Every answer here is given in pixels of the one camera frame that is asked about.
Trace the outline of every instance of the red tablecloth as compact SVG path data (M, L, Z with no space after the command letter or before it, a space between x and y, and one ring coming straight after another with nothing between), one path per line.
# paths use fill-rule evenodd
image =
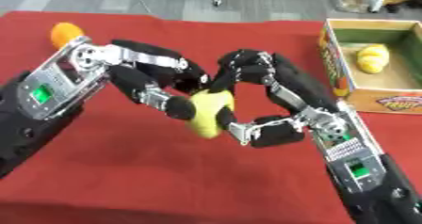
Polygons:
M321 23L205 24L148 16L12 12L0 19L0 82L55 50L55 23L168 47L217 71L238 48L278 52L326 82L317 49ZM237 115L274 114L263 90L239 86ZM362 114L416 187L422 186L420 116ZM349 223L315 145L254 150L228 135L203 140L178 120L131 104L114 87L44 149L0 181L0 223Z

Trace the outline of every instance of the cardboard box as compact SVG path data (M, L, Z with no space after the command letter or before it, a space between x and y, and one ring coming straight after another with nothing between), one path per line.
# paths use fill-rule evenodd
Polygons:
M390 62L368 74L358 69L357 53L373 43L387 46ZM420 22L329 19L319 46L334 94L358 111L422 114Z

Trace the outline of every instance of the robotic hand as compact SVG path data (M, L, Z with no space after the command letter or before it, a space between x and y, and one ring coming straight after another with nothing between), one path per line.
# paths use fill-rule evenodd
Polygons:
M356 223L422 223L422 202L414 187L348 104L332 100L318 81L277 54L239 50L219 64L210 92L234 91L239 81L263 85L270 100L291 114L238 123L232 111L222 108L217 122L242 145L301 141L307 127Z
M23 72L0 89L0 177L69 125L82 112L83 103L108 81L133 102L171 118L194 116L189 101L162 88L172 86L189 94L208 84L208 75L195 63L171 50L127 40L97 46L80 36L82 31L75 31L74 25L56 28L52 39L63 42L60 50L35 71ZM72 31L80 34L70 38Z

